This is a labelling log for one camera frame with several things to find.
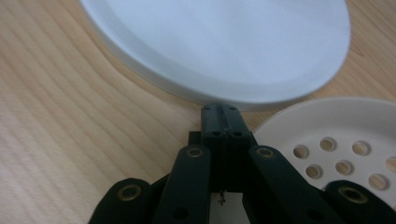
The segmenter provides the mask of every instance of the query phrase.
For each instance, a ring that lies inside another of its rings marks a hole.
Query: wooden surface
[[[304,100],[396,102],[396,1],[347,4],[346,62]],[[0,0],[0,223],[86,223],[117,181],[170,171],[200,107],[128,70],[77,0]],[[244,117],[253,130],[278,110]]]

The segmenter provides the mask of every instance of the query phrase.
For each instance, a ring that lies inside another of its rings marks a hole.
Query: white round object
[[[263,109],[326,84],[348,51],[344,0],[80,0],[108,47],[201,104]]]
[[[254,135],[278,149],[313,186],[360,184],[396,208],[396,104],[337,97],[293,105]]]

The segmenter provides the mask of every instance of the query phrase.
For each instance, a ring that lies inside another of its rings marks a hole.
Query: black metal part
[[[232,105],[206,105],[202,131],[190,132],[172,172],[151,186],[115,184],[90,223],[208,223],[209,194],[243,192],[250,223],[396,223],[396,213],[369,190],[348,182],[310,186],[276,149],[257,146]]]

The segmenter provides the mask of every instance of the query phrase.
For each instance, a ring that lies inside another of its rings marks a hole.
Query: light wood tabletop
[[[303,100],[396,102],[396,1],[346,2],[346,62]],[[78,0],[0,0],[0,223],[87,223],[116,182],[169,173],[200,108],[122,64]],[[280,109],[243,116],[254,130]]]

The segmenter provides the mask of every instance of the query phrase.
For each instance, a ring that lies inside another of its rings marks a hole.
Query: white perforated bowl
[[[311,185],[349,180],[396,209],[396,104],[359,97],[308,101],[272,116],[254,135]]]

